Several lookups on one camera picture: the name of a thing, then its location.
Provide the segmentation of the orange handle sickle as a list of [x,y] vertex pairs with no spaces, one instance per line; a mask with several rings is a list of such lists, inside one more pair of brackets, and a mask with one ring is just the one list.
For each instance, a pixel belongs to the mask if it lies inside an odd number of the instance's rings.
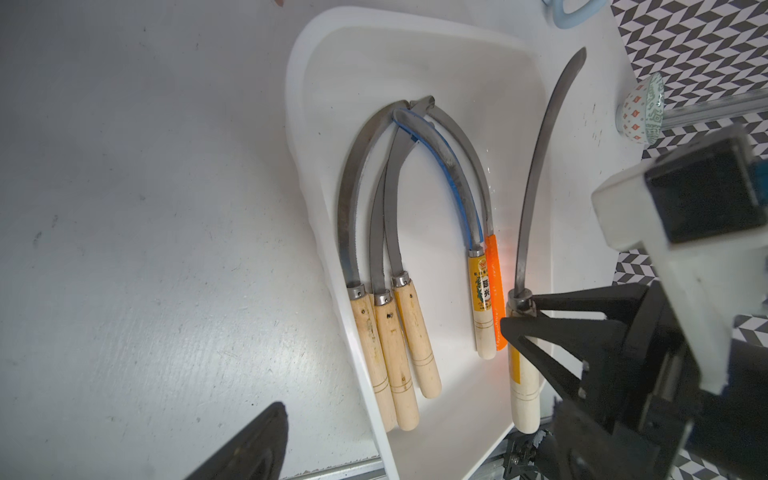
[[477,179],[483,207],[483,232],[485,239],[485,255],[490,280],[491,304],[493,311],[494,335],[496,350],[501,351],[507,346],[507,341],[500,331],[500,322],[506,312],[505,297],[503,293],[502,273],[499,260],[498,243],[495,236],[493,222],[493,207],[491,201],[491,189],[486,177],[486,169],[474,148],[471,140],[458,123],[438,106],[427,109],[427,115],[437,121],[449,135],[458,142],[461,150],[470,161],[475,178]]

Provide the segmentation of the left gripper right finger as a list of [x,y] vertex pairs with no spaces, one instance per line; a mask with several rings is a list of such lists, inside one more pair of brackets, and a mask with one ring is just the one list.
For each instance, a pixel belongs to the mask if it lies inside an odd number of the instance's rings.
[[563,479],[664,479],[664,427],[648,408],[611,400],[564,400],[554,412]]

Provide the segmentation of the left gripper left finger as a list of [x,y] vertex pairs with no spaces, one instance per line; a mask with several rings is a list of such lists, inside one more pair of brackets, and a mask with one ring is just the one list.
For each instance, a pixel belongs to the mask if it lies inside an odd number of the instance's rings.
[[286,456],[288,415],[274,402],[203,462],[188,479],[277,480]]

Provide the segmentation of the blue blade wooden sickle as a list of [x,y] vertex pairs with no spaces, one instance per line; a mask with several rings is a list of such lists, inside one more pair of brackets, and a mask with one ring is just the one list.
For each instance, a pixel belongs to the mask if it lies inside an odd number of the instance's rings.
[[482,359],[491,360],[496,356],[496,340],[490,280],[482,226],[468,180],[450,144],[426,119],[411,110],[399,109],[393,113],[393,120],[429,149],[452,189],[467,248],[476,350]]

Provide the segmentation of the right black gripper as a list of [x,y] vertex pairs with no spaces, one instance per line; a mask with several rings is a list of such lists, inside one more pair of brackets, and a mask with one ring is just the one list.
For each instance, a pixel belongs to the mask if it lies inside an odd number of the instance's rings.
[[[605,320],[508,317],[503,336],[564,400],[618,402],[660,418],[666,475],[681,449],[743,479],[767,476],[767,350],[734,340],[727,384],[719,394],[699,386],[699,366],[659,284],[618,284],[566,293],[509,291],[509,308],[600,312]],[[579,379],[536,339],[589,364]]]

